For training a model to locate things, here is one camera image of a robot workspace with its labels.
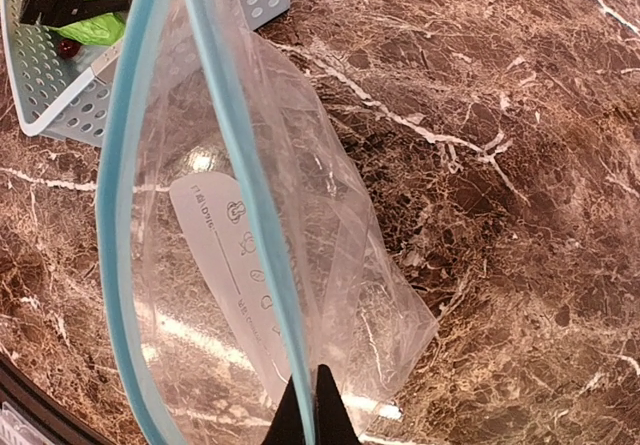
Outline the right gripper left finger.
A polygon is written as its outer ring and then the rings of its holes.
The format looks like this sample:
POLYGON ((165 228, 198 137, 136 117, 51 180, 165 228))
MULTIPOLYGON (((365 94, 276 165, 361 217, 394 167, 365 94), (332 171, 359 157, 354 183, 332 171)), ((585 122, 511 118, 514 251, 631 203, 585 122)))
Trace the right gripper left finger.
POLYGON ((263 445, 304 445, 305 437, 293 379, 290 378, 262 441, 263 445))

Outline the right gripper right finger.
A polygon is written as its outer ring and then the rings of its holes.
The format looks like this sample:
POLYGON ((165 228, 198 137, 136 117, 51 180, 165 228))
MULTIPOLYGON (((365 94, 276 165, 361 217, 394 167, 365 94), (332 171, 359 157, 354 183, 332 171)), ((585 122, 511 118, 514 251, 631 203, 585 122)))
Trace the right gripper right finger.
POLYGON ((321 364, 316 378, 316 432, 320 445, 359 445, 329 366, 321 364))

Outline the clear zip top bag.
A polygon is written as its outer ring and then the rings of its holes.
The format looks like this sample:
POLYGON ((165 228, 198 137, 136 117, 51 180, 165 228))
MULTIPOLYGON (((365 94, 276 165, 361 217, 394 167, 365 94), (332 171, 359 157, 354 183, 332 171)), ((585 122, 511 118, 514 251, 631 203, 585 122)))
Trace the clear zip top bag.
POLYGON ((254 32, 286 0, 133 0, 97 188, 111 343, 151 444, 262 444, 330 367, 360 443, 434 337, 315 90, 254 32))

